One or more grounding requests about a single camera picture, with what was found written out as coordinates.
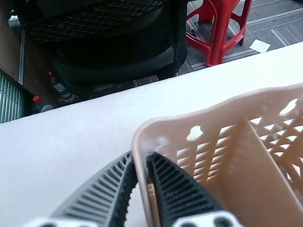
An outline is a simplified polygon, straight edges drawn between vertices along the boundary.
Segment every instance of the beige plastic basket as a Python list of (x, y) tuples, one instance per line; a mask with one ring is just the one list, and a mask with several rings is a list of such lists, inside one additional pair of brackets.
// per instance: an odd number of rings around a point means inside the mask
[(191, 174), (244, 226), (302, 227), (302, 116), (299, 84), (144, 123), (135, 133), (133, 156), (148, 226), (159, 226), (159, 218), (145, 157), (157, 151)]

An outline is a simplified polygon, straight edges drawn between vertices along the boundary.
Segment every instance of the mesh chair backrest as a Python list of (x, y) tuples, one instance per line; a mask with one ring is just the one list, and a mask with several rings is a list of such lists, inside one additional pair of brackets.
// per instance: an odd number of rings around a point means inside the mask
[(21, 0), (15, 3), (18, 15), (26, 8), (33, 20), (20, 18), (21, 26), (36, 42), (44, 44), (101, 32), (125, 30), (146, 15), (149, 23), (167, 0)]

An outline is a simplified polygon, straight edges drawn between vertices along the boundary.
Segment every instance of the tiled floor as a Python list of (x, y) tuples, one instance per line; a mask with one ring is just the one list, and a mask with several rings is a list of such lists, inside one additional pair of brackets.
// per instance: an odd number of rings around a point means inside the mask
[[(191, 12), (201, 6), (201, 4), (202, 0), (190, 2), (188, 11)], [(240, 14), (243, 4), (244, 0), (240, 0), (234, 12)], [(209, 40), (211, 24), (198, 24), (197, 18), (193, 17), (187, 22), (187, 26), (196, 30), (197, 37), (204, 41)], [(227, 38), (232, 37), (238, 29), (237, 23), (230, 20)], [(292, 0), (253, 0), (246, 29), (244, 45), (234, 47), (227, 53), (224, 62), (257, 54), (256, 51), (249, 48), (255, 39), (270, 44), (268, 51), (303, 42), (303, 4)], [(203, 54), (189, 47), (187, 60), (181, 66), (178, 75), (203, 68), (205, 68)], [(158, 78), (153, 76), (124, 83), (99, 86), (95, 89), (94, 96), (108, 95), (157, 80)]]

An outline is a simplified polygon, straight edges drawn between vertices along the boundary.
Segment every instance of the red bottle cap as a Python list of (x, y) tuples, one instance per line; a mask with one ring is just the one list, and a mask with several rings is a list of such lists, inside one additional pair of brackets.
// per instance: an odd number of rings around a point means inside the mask
[(48, 75), (49, 75), (50, 77), (53, 77), (53, 73), (52, 73), (51, 71), (48, 72)]
[(39, 96), (35, 96), (35, 97), (33, 97), (33, 101), (34, 101), (34, 103), (40, 103), (41, 99)]

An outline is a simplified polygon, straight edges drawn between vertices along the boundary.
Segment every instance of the basket handle hole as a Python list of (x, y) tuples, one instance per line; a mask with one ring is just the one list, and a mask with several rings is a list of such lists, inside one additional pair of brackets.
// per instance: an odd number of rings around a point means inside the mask
[(292, 110), (294, 110), (295, 109), (295, 104), (296, 104), (297, 100), (298, 99), (295, 98), (292, 101), (290, 101), (288, 103), (288, 105), (283, 110), (281, 110), (280, 116), (286, 115), (286, 114), (290, 113)]
[(201, 130), (200, 126), (194, 126), (191, 128), (189, 135), (186, 137), (188, 141), (194, 141), (200, 138), (203, 135), (203, 132)]

